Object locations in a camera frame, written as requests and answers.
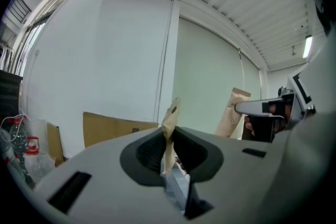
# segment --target paper bag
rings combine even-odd
[[[175,98],[166,112],[162,121],[162,133],[166,139],[166,151],[164,153],[164,174],[167,174],[174,166],[175,152],[172,134],[178,122],[180,114],[180,99]]]

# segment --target cardboard box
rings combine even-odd
[[[155,122],[129,121],[89,112],[83,113],[85,147],[131,133],[156,128]]]
[[[49,153],[55,160],[55,166],[57,167],[64,162],[61,138],[59,134],[59,127],[52,125],[49,122],[47,123],[47,140]]]

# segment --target brown paper bag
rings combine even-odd
[[[249,92],[233,88],[229,101],[227,102],[222,119],[217,127],[215,135],[231,137],[237,125],[242,119],[242,114],[235,111],[235,104],[248,101],[251,97]]]
[[[162,121],[162,133],[166,139],[166,151],[164,153],[164,174],[168,173],[175,163],[174,143],[172,134],[178,122],[180,114],[180,99],[175,98],[166,112]]]

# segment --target plastic bottle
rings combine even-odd
[[[9,133],[1,129],[2,137],[9,141],[11,136]],[[15,157],[14,150],[9,142],[5,142],[3,139],[0,139],[0,149],[1,149],[1,157],[3,158],[5,165],[10,170],[10,172],[15,174],[18,178],[25,180],[25,175],[19,165],[18,160]]]
[[[38,137],[29,136],[27,140],[28,150],[24,154],[25,166],[34,183],[38,183],[55,168],[55,160],[39,150]]]
[[[21,118],[17,117],[14,119],[14,125],[10,128],[9,131],[10,134],[10,139],[13,140],[15,137],[15,139],[11,142],[12,143],[12,147],[14,152],[16,153],[16,156],[18,158],[20,167],[22,169],[22,171],[28,175],[28,171],[25,167],[25,159],[23,157],[23,154],[25,153],[25,151],[28,149],[28,144],[27,144],[27,131],[25,130],[25,128],[23,127],[22,123],[21,123]]]

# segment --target ceiling light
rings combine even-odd
[[[310,48],[311,48],[311,43],[312,43],[312,41],[313,41],[312,36],[308,36],[308,37],[306,37],[305,52],[303,53],[303,57],[304,57],[304,58],[307,58],[307,57],[308,57],[308,54],[309,54],[309,51],[310,51]]]

